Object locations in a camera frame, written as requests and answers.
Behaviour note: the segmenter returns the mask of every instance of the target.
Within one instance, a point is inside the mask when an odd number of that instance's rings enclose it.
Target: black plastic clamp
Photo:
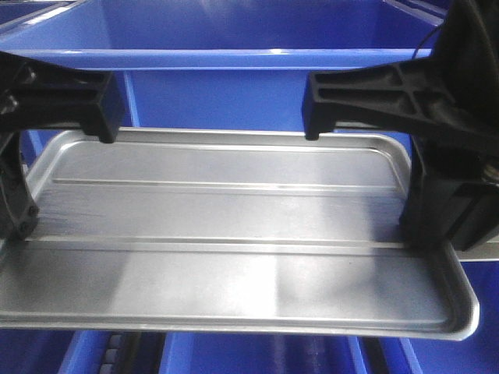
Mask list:
[[[411,134],[400,222],[418,248],[446,238],[465,250],[499,234],[498,48],[499,0],[456,0],[430,57],[309,75],[307,139],[338,128]]]
[[[25,238],[37,224],[20,131],[82,129],[113,143],[123,114],[111,72],[67,69],[0,52],[0,238]]]

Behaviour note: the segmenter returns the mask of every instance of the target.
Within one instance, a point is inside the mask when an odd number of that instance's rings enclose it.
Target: blue storage rack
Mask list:
[[[407,59],[447,7],[448,0],[0,2],[0,49],[117,72],[129,112],[123,125],[301,131],[310,70]],[[25,158],[54,134],[29,132]],[[407,136],[397,139],[408,146]],[[499,266],[465,269],[482,307],[477,333],[458,343],[381,339],[390,373],[499,372]],[[0,373],[97,373],[110,336],[0,330]],[[133,372],[157,369],[162,340],[143,333]],[[367,374],[371,365],[357,337],[169,333],[159,372]]]

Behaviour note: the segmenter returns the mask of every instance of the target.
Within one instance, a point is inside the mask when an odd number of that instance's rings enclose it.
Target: screw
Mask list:
[[[28,209],[28,215],[30,217],[34,217],[38,214],[38,208],[35,206],[30,206],[30,209]]]

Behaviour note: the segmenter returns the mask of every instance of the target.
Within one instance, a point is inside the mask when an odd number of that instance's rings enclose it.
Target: blue plastic bin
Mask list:
[[[159,374],[367,374],[355,337],[171,333]]]
[[[73,331],[0,330],[0,373],[57,373],[73,334]]]
[[[407,59],[441,22],[443,9],[438,16],[411,4],[79,0],[0,33],[0,49],[116,71],[129,109],[124,125],[301,131],[310,70]],[[49,137],[37,136],[31,153]]]

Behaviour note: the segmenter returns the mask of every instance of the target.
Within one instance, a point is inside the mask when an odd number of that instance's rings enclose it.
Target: metal tray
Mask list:
[[[65,132],[28,175],[37,229],[3,245],[0,326],[462,339],[454,251],[399,237],[408,176],[383,136]]]

